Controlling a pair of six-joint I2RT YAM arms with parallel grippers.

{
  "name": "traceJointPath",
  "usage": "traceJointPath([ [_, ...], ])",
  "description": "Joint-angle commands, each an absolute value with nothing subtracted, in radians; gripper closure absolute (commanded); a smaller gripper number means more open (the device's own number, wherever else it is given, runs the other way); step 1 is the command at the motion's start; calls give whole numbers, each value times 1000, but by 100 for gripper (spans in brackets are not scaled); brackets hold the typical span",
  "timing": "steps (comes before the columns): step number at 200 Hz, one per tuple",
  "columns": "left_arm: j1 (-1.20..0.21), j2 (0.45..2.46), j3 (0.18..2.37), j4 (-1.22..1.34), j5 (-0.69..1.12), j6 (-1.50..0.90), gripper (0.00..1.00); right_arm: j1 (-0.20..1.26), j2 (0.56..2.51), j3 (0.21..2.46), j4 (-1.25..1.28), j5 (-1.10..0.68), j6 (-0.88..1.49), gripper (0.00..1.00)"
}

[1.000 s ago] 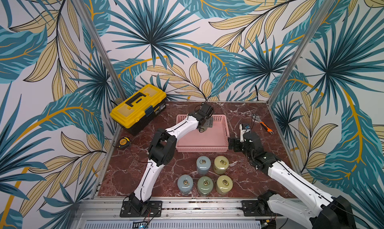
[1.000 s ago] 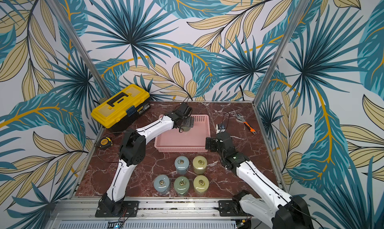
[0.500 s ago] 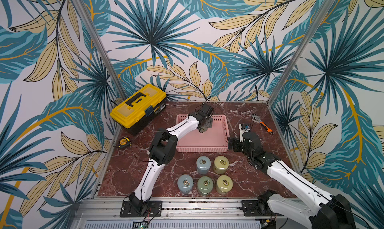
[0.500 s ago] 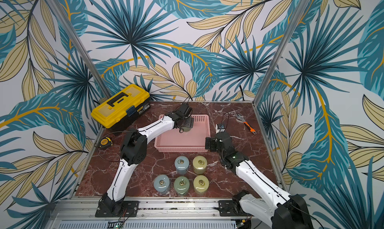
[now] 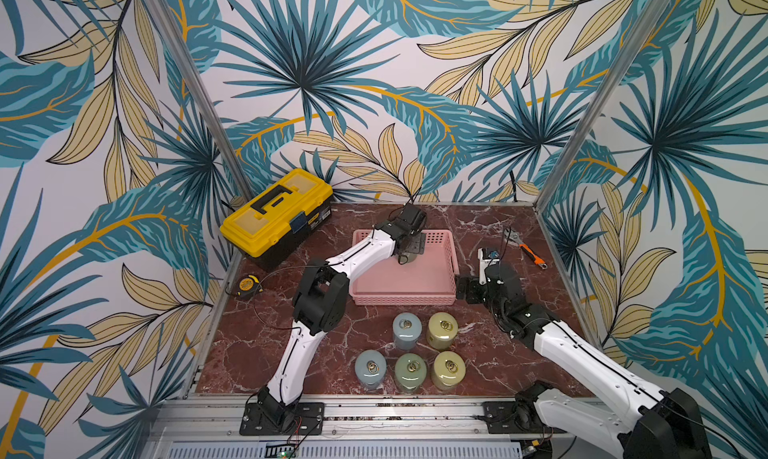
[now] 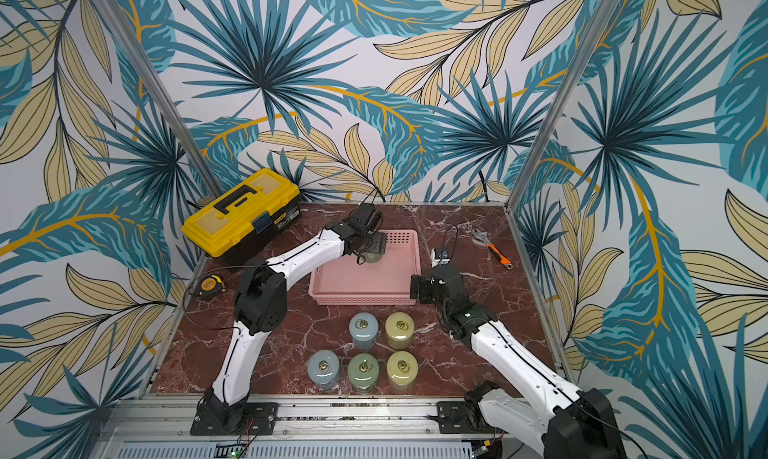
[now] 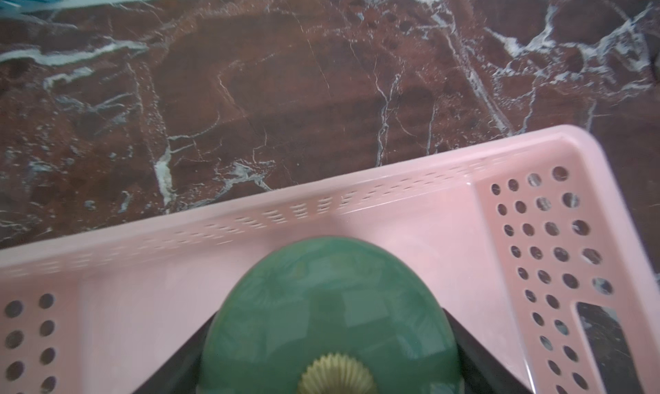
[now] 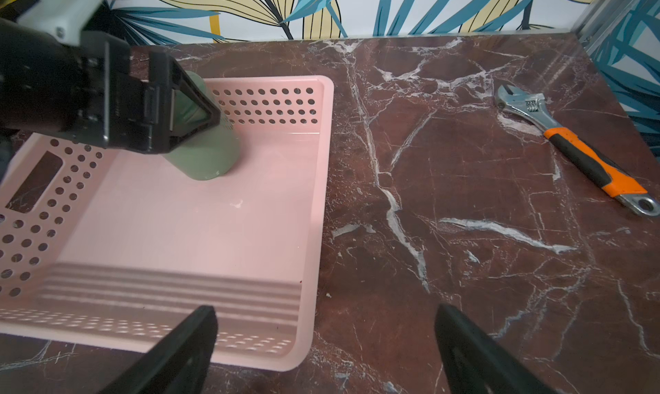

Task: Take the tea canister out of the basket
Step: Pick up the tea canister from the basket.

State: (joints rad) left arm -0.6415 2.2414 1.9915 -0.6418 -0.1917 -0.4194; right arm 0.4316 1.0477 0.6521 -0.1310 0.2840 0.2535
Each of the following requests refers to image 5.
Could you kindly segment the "blue tea canister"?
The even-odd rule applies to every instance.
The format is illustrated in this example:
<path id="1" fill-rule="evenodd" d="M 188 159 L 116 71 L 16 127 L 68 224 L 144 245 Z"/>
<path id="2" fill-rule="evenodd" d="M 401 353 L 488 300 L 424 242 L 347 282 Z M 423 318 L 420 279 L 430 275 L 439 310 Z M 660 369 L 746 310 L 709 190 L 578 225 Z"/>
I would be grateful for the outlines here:
<path id="1" fill-rule="evenodd" d="M 385 357 L 376 350 L 365 350 L 355 360 L 355 374 L 366 389 L 378 388 L 386 377 Z"/>
<path id="2" fill-rule="evenodd" d="M 392 323 L 393 340 L 397 349 L 410 351 L 414 349 L 422 334 L 421 320 L 413 313 L 398 314 Z"/>

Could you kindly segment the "pink perforated plastic basket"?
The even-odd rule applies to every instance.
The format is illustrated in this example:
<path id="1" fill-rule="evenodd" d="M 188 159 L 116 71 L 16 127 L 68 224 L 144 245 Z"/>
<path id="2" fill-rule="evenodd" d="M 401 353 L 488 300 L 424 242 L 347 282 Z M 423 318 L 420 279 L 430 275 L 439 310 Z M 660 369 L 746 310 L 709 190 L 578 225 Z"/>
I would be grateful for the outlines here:
<path id="1" fill-rule="evenodd" d="M 424 253 L 401 265 L 396 257 L 377 263 L 354 280 L 350 295 L 360 306 L 445 306 L 456 300 L 459 265 L 453 234 L 426 230 Z"/>

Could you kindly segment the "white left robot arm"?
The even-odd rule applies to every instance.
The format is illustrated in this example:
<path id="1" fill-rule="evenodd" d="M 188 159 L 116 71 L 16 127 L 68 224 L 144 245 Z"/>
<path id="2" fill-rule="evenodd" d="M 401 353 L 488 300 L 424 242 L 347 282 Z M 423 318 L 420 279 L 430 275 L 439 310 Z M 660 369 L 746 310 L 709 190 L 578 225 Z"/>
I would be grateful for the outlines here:
<path id="1" fill-rule="evenodd" d="M 242 435 L 280 435 L 301 429 L 300 399 L 307 372 L 322 340 L 344 317 L 350 286 L 376 264 L 405 253 L 420 239 L 426 222 L 426 212 L 408 203 L 376 225 L 363 241 L 305 266 L 292 300 L 288 343 L 270 380 L 246 400 Z"/>

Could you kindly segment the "blue front tea canister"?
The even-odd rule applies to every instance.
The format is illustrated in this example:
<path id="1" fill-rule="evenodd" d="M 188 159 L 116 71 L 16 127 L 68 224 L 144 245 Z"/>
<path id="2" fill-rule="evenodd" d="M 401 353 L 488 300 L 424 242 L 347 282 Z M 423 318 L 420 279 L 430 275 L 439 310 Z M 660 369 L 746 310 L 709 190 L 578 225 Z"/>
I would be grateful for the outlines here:
<path id="1" fill-rule="evenodd" d="M 385 357 L 376 350 L 365 350 L 355 360 L 355 374 L 366 389 L 378 388 L 386 377 Z"/>

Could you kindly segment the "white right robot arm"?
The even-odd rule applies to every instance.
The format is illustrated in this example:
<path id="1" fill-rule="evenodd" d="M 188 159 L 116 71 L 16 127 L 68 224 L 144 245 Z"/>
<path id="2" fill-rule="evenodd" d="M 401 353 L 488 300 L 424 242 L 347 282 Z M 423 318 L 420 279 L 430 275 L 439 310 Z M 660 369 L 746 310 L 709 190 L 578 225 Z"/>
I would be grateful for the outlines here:
<path id="1" fill-rule="evenodd" d="M 459 276 L 456 296 L 480 304 L 513 340 L 558 365 L 592 392 L 601 407 L 537 383 L 519 394 L 539 421 L 615 458 L 709 458 L 712 450 L 697 402 L 665 391 L 610 359 L 553 312 L 527 300 L 508 265 L 491 261 L 477 276 Z"/>

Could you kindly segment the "dark green front tea canister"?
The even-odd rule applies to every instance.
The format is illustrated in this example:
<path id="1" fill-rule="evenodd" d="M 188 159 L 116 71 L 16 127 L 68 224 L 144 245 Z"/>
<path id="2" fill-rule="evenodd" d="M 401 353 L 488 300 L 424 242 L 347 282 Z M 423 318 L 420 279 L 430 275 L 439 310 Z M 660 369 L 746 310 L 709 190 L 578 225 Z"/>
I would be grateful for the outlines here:
<path id="1" fill-rule="evenodd" d="M 400 391 L 415 394 L 426 380 L 428 366 L 417 354 L 406 353 L 395 363 L 394 378 Z"/>

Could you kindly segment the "yellow-green front tea canister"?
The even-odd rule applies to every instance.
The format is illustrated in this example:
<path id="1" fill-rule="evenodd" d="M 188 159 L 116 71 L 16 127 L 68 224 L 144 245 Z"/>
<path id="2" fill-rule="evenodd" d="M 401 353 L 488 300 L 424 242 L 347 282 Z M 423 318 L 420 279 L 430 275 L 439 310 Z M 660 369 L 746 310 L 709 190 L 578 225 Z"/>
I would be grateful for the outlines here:
<path id="1" fill-rule="evenodd" d="M 452 351 L 439 353 L 432 365 L 432 383 L 442 391 L 456 388 L 466 376 L 466 365 L 462 357 Z"/>

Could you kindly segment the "dark green tea canister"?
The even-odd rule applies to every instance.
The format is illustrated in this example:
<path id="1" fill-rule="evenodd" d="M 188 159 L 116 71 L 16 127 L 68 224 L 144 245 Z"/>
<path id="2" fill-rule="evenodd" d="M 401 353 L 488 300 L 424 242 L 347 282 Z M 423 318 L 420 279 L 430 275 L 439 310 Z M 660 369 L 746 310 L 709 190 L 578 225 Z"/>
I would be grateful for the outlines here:
<path id="1" fill-rule="evenodd" d="M 428 366 L 417 354 L 406 353 L 395 363 L 394 378 L 400 391 L 415 394 L 426 380 Z"/>
<path id="2" fill-rule="evenodd" d="M 399 265 L 406 265 L 414 262 L 420 255 L 424 253 L 423 248 L 410 248 L 399 252 L 397 260 Z"/>

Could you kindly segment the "yellow-green tea canister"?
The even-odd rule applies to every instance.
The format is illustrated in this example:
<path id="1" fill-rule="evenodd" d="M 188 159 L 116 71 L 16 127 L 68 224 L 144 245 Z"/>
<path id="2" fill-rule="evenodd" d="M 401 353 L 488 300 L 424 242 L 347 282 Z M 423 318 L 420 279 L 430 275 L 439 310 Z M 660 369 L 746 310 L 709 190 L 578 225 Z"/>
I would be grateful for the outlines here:
<path id="1" fill-rule="evenodd" d="M 458 322 L 451 314 L 437 312 L 429 318 L 427 342 L 435 350 L 447 350 L 455 340 L 458 330 Z"/>
<path id="2" fill-rule="evenodd" d="M 442 391 L 456 388 L 466 376 L 466 365 L 462 357 L 452 351 L 439 353 L 432 365 L 432 383 Z"/>

